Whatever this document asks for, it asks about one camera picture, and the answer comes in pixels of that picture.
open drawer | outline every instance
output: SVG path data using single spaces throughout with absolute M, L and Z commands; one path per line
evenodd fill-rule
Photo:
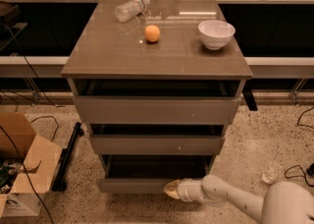
M 108 98 L 75 97 L 75 105 L 86 123 L 103 124 L 230 124 L 240 98 Z
M 95 125 L 91 124 L 96 154 L 210 155 L 219 154 L 223 126 Z
M 97 184 L 102 193 L 162 194 L 173 180 L 203 178 L 209 172 L 212 156 L 103 156 L 108 163 L 104 179 Z

plastic bottle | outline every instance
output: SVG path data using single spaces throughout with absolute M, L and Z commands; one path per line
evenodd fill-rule
M 145 12 L 149 3 L 149 0 L 131 0 L 118 6 L 115 10 L 115 16 L 119 22 L 125 22 L 130 18 Z

dresser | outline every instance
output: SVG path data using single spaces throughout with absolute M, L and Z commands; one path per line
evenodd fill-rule
M 99 1 L 62 75 L 103 165 L 100 191 L 162 193 L 210 172 L 252 73 L 234 38 L 217 51 L 200 41 L 200 22 L 224 19 L 215 1 L 150 0 L 119 23 L 126 1 Z M 148 25 L 160 30 L 155 43 Z

floor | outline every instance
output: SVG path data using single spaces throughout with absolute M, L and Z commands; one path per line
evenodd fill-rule
M 65 105 L 60 108 L 43 104 L 31 106 L 31 102 L 10 92 L 0 95 L 0 112 L 17 110 L 25 113 L 29 120 L 54 116 L 60 125 L 54 142 L 67 146 L 74 125 L 79 121 L 69 94 L 54 94 L 51 97 L 47 94 L 52 103 Z M 279 180 L 285 180 L 284 170 L 287 168 L 299 164 L 306 169 L 314 162 L 314 130 L 296 125 L 301 113 L 314 105 L 314 97 L 311 92 L 301 93 L 299 106 L 295 106 L 285 92 L 254 92 L 254 95 L 258 111 L 249 111 L 245 103 L 239 107 L 211 173 L 235 187 L 264 196 L 270 186 L 263 182 L 262 174 L 270 162 L 283 167 Z M 313 125 L 313 116 L 314 111 L 305 113 L 301 124 Z M 37 120 L 32 125 L 48 139 L 52 138 L 56 127 L 50 119 Z M 63 193 L 50 192 L 45 199 L 54 223 L 255 223 L 227 202 L 215 208 L 198 202 L 182 202 L 166 195 L 99 193 L 95 181 L 102 178 L 104 172 L 91 149 L 84 125 L 82 128 L 85 135 L 78 139 L 75 146 L 67 172 L 67 189 Z M 302 178 L 293 181 L 314 193 L 314 189 L 306 186 Z M 314 179 L 309 178 L 309 182 L 314 184 Z M 38 217 L 8 217 L 0 219 L 0 223 L 42 224 L 50 223 L 50 220 L 42 209 Z

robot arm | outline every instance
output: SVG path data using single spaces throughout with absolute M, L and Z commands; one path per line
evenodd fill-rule
M 280 182 L 265 198 L 235 188 L 222 179 L 207 175 L 201 180 L 183 179 L 167 184 L 169 196 L 183 201 L 201 201 L 219 206 L 228 201 L 257 223 L 314 224 L 314 197 L 302 187 Z

